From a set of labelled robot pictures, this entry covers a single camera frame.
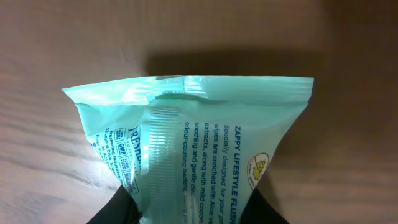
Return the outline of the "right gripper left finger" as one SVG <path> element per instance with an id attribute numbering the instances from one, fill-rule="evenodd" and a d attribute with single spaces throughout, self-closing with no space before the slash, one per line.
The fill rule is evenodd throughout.
<path id="1" fill-rule="evenodd" d="M 141 216 L 134 199 L 121 185 L 109 202 L 87 224 L 139 224 Z"/>

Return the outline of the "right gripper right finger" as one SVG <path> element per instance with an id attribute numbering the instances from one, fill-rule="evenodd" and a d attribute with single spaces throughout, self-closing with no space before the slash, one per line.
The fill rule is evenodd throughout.
<path id="1" fill-rule="evenodd" d="M 256 187 L 246 204 L 240 224 L 289 224 L 263 197 Z"/>

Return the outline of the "mint green wipes pack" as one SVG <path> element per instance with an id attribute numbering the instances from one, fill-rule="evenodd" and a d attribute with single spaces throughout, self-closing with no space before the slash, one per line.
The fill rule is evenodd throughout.
<path id="1" fill-rule="evenodd" d="M 240 223 L 312 90 L 308 77 L 196 75 L 65 94 L 88 142 L 137 204 L 139 223 Z"/>

